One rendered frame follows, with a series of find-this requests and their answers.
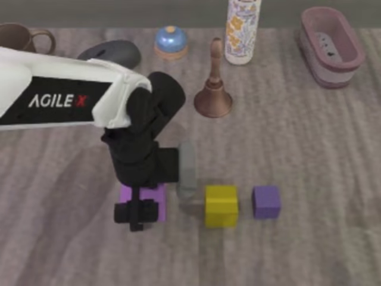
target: brown plunger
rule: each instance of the brown plunger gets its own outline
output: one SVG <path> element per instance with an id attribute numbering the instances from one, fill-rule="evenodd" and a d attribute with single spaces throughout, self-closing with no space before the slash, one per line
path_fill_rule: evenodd
<path id="1" fill-rule="evenodd" d="M 199 114 L 205 117 L 223 117 L 232 109 L 232 97 L 225 91 L 224 83 L 220 76 L 222 50 L 222 40 L 214 38 L 210 45 L 210 75 L 204 89 L 196 94 L 195 97 L 195 108 Z"/>

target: yellow block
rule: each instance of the yellow block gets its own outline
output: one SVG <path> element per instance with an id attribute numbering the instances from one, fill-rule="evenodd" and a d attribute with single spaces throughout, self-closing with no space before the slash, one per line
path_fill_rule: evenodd
<path id="1" fill-rule="evenodd" d="M 237 188 L 210 185 L 205 190 L 205 225 L 207 228 L 236 226 L 238 220 Z"/>

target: pink plastic bin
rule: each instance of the pink plastic bin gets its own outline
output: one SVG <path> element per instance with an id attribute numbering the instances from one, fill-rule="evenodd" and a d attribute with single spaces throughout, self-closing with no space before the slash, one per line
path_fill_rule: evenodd
<path id="1" fill-rule="evenodd" d="M 345 16 L 329 7 L 302 13 L 299 44 L 319 85 L 342 88 L 365 60 L 365 53 Z"/>

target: blue ball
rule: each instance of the blue ball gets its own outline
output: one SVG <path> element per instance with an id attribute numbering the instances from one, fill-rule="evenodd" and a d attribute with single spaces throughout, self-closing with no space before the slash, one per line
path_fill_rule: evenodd
<path id="1" fill-rule="evenodd" d="M 175 26 L 161 28 L 156 34 L 156 46 L 163 52 L 179 52 L 185 49 L 187 38 L 185 32 Z"/>

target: black mouse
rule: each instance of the black mouse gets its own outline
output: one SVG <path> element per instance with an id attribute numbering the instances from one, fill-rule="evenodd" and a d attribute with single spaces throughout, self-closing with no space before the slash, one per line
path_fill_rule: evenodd
<path id="1" fill-rule="evenodd" d="M 132 70 L 140 63 L 142 56 L 133 42 L 115 40 L 93 46 L 78 56 L 79 60 L 90 60 L 91 58 L 112 61 Z"/>

